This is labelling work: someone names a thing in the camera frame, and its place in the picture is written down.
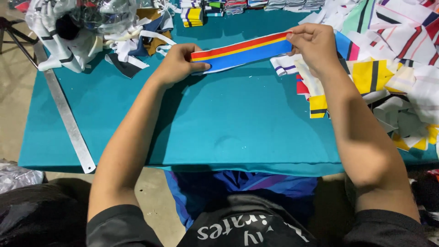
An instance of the teal fabric tablecloth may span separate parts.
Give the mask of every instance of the teal fabric tablecloth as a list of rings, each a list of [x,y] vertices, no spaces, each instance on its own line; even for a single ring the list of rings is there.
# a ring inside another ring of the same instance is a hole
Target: teal fabric tablecloth
[[[247,11],[208,18],[184,28],[174,18],[173,39],[202,49],[222,47],[285,31],[309,13]],[[103,60],[92,69],[55,73],[97,164],[146,79],[163,58],[133,79]],[[295,76],[278,77],[268,59],[225,72],[190,76],[163,100],[147,164],[173,171],[233,169],[321,176],[343,171],[328,118],[310,119],[309,103],[296,95]],[[437,160],[426,152],[403,153],[408,165]],[[19,165],[46,171],[82,172],[42,72],[32,94]]]

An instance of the person's left hand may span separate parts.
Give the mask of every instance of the person's left hand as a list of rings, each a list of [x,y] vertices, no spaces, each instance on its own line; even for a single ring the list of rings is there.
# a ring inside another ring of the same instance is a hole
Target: person's left hand
[[[208,70],[210,64],[189,62],[191,53],[195,51],[202,51],[202,49],[192,43],[173,45],[149,80],[154,80],[160,86],[170,88],[194,72]]]

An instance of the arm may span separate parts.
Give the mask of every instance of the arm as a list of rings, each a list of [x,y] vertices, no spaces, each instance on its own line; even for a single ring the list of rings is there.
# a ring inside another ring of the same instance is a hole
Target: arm
[[[174,45],[143,86],[102,153],[91,186],[88,221],[112,206],[139,206],[134,186],[145,165],[163,94],[189,74],[210,68],[186,60],[200,50],[195,44]]]
[[[357,190],[356,211],[383,209],[419,221],[404,162],[338,61],[332,27],[307,23],[290,30],[292,52],[322,82],[338,153]]]

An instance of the brown fabric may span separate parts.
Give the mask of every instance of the brown fabric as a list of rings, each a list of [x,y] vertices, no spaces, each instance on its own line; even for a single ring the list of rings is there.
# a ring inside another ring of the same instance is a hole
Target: brown fabric
[[[163,32],[162,35],[167,37],[167,38],[172,39],[170,31]],[[155,49],[157,48],[157,46],[164,45],[164,44],[167,44],[167,43],[159,38],[153,38],[151,41],[151,44],[144,44],[143,47],[145,47],[146,50],[148,51],[148,54],[150,56],[152,56],[155,53]]]
[[[139,16],[139,19],[148,18],[150,20],[155,20],[160,17],[160,14],[158,13],[158,9],[137,9],[136,14]]]

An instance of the concrete floor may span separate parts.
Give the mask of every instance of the concrete floor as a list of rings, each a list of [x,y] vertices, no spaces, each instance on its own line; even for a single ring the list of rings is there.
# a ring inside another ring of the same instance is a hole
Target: concrete floor
[[[0,0],[0,16],[9,20],[16,19],[6,11],[6,0]],[[25,23],[14,27],[25,34],[30,33]],[[5,40],[11,40],[7,34]],[[16,45],[4,44],[3,54],[0,55],[0,158],[18,160],[35,76],[36,69]],[[93,177],[87,174],[47,172],[49,180],[80,178],[91,183]],[[342,174],[325,177],[316,189],[316,213],[309,228],[317,238],[325,241],[339,239],[347,233],[352,223],[352,208],[344,194],[343,180]],[[185,231],[176,213],[175,202],[163,171],[144,168],[137,181],[136,196],[146,222],[155,230],[163,245],[176,246]]]

